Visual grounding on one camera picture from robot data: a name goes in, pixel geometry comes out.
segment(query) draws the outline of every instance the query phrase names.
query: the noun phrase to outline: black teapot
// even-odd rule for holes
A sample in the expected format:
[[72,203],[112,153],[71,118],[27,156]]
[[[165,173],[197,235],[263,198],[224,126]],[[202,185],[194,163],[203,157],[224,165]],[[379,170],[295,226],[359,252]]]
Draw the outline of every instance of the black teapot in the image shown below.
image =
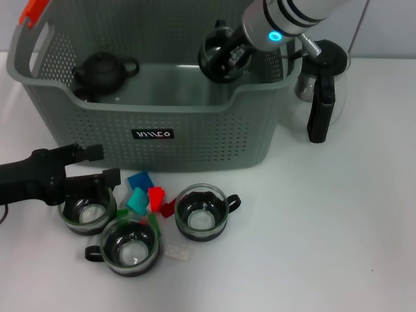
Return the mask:
[[[133,63],[135,68],[127,71],[126,65]],[[127,78],[135,76],[140,64],[132,57],[118,59],[111,53],[99,52],[87,58],[83,65],[72,70],[80,85],[96,94],[105,95],[117,91]]]

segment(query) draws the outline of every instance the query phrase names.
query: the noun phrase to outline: teapot handle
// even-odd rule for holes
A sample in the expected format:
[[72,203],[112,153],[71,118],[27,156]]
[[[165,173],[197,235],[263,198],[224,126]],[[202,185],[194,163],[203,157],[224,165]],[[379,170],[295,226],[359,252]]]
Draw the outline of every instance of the teapot handle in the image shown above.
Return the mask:
[[334,105],[334,77],[320,72],[315,82],[311,115],[307,123],[307,132],[312,143],[325,142]]
[[127,66],[127,63],[134,63],[136,65],[135,68],[131,71],[127,71],[127,69],[125,70],[125,76],[127,78],[135,76],[140,71],[140,64],[138,63],[137,59],[133,57],[122,58],[122,63],[124,64],[124,67]]

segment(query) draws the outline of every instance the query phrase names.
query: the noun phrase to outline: gray wall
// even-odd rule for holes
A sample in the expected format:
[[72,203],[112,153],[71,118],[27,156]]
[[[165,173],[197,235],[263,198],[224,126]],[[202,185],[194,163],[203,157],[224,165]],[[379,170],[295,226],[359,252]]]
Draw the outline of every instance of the gray wall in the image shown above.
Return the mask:
[[352,56],[416,58],[416,0],[370,0]]
[[[18,24],[20,14],[27,1],[0,0],[0,51],[8,50],[14,27]],[[311,29],[309,34],[314,39],[327,38],[337,42],[344,49],[348,49],[361,13],[363,12],[365,2],[366,0],[352,0],[351,3],[348,3],[340,11],[330,16],[314,29]]]

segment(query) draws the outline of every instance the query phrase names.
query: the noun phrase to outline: basket label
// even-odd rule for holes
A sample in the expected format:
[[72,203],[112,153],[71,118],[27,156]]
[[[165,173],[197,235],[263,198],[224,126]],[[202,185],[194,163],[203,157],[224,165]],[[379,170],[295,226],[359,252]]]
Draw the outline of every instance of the basket label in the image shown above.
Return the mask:
[[131,133],[136,140],[166,140],[175,138],[173,129],[132,129]]

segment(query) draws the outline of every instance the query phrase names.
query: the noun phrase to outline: cup rim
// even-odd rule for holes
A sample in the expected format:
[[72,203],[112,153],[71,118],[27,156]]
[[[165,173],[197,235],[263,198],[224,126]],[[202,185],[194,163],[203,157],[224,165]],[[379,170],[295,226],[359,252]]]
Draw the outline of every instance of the cup rim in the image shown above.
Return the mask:
[[[181,201],[182,197],[187,192],[189,192],[190,190],[197,189],[197,188],[200,188],[200,187],[205,187],[205,188],[214,190],[215,192],[219,193],[219,195],[221,195],[224,198],[224,203],[226,205],[226,214],[224,215],[223,219],[215,227],[213,227],[211,229],[194,229],[193,227],[190,227],[188,224],[184,223],[184,221],[182,221],[182,219],[179,217],[179,214],[177,212],[177,206],[179,205],[179,202]],[[209,232],[212,232],[212,231],[220,228],[221,226],[224,225],[225,222],[227,222],[228,215],[229,215],[229,203],[228,203],[227,196],[218,187],[215,187],[214,185],[211,185],[211,184],[198,183],[198,184],[191,185],[191,186],[187,187],[185,190],[183,190],[178,195],[178,197],[176,198],[176,202],[175,202],[175,219],[176,219],[176,222],[179,224],[179,226],[185,228],[187,231],[190,231],[190,232],[194,232],[194,233],[209,233]]]
[[[129,266],[119,265],[119,264],[111,261],[104,252],[104,247],[103,246],[104,246],[105,242],[103,240],[104,240],[105,234],[110,230],[110,228],[113,227],[113,225],[115,223],[122,222],[122,221],[137,221],[138,223],[139,222],[144,222],[144,223],[146,223],[146,226],[148,226],[152,230],[153,234],[155,235],[155,244],[153,244],[153,248],[149,252],[148,256],[146,258],[144,258],[143,260],[141,260],[141,262],[139,262],[135,265],[129,265]],[[101,237],[99,239],[99,250],[100,250],[101,256],[103,257],[103,259],[106,263],[108,263],[108,264],[110,264],[110,265],[112,265],[113,267],[116,267],[116,268],[135,268],[137,266],[140,266],[143,263],[145,263],[147,260],[149,260],[149,258],[152,257],[152,255],[155,252],[157,252],[158,249],[159,249],[159,235],[157,234],[157,230],[147,220],[147,218],[140,217],[140,216],[124,216],[122,218],[115,218],[114,220],[112,220],[110,223],[107,224],[107,226],[105,227],[105,229],[101,233]]]
[[59,212],[59,215],[60,215],[61,219],[63,219],[63,221],[66,224],[70,225],[70,226],[77,226],[77,227],[82,227],[82,228],[87,227],[87,226],[93,226],[93,225],[96,225],[96,224],[100,223],[101,221],[103,221],[105,218],[107,218],[110,215],[110,211],[114,210],[114,202],[115,202],[114,194],[112,193],[111,188],[108,188],[108,192],[109,192],[109,195],[110,195],[110,201],[109,201],[108,209],[105,209],[105,214],[100,216],[98,219],[95,219],[95,220],[93,220],[91,222],[87,222],[87,223],[72,222],[71,220],[68,220],[62,214],[62,211],[60,209],[61,205],[63,205],[63,206],[66,205],[66,201],[58,206],[58,212]]
[[232,34],[232,33],[233,33],[233,29],[232,29],[231,27],[228,27],[228,26],[221,26],[221,27],[217,27],[216,29],[214,29],[214,31],[213,31],[213,32],[211,32],[210,34],[208,34],[208,35],[205,37],[205,40],[204,40],[203,44],[201,45],[201,50],[202,50],[202,53],[203,53],[203,55],[204,55],[204,57],[205,57],[206,59],[208,59],[207,51],[206,51],[206,48],[205,48],[205,45],[206,45],[206,43],[207,43],[207,40],[208,40],[208,39],[210,39],[211,37],[213,37],[213,36],[214,36],[214,33],[218,32],[218,31],[227,31],[227,32],[229,32],[230,34]]

